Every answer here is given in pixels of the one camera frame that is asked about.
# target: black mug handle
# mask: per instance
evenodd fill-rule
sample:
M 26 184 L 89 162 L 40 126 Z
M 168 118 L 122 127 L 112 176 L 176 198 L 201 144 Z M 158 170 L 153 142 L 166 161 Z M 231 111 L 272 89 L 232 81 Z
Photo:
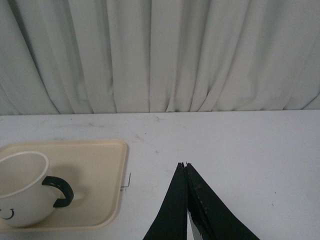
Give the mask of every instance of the black mug handle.
M 56 176 L 46 176 L 42 181 L 42 185 L 51 186 L 59 189 L 65 198 L 58 198 L 53 204 L 54 208 L 63 208 L 69 206 L 74 199 L 74 191 L 71 186 L 62 178 Z

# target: white mug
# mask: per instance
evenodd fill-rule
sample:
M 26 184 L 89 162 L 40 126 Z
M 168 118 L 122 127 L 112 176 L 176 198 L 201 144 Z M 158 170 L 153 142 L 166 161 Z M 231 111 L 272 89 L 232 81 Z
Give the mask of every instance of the white mug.
M 24 151 L 0 159 L 0 218 L 9 226 L 26 227 L 68 206 L 74 193 L 63 179 L 51 176 L 42 152 Z M 59 198 L 61 192 L 65 198 Z

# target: curtain fold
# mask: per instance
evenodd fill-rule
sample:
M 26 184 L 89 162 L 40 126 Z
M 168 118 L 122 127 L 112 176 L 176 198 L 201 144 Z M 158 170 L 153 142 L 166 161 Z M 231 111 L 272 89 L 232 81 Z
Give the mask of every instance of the curtain fold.
M 320 109 L 320 1 L 0 0 L 0 115 Z

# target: plastic tray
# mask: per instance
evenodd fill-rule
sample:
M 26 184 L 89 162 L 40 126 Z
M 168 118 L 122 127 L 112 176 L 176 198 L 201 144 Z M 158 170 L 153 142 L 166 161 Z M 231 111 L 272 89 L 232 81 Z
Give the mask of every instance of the plastic tray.
M 0 148 L 0 159 L 22 151 L 48 156 L 54 176 L 65 179 L 74 191 L 72 203 L 57 208 L 45 220 L 24 228 L 6 225 L 0 233 L 96 229 L 118 212 L 127 144 L 122 140 L 73 140 L 13 143 Z

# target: table surface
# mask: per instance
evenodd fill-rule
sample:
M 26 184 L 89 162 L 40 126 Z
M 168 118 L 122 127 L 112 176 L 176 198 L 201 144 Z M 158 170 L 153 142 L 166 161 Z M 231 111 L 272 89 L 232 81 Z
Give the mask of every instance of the table surface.
M 142 240 L 177 164 L 187 162 L 261 240 L 318 240 L 319 120 L 320 110 L 0 116 L 0 147 L 122 139 L 128 145 L 123 185 L 131 173 L 106 227 L 0 238 Z

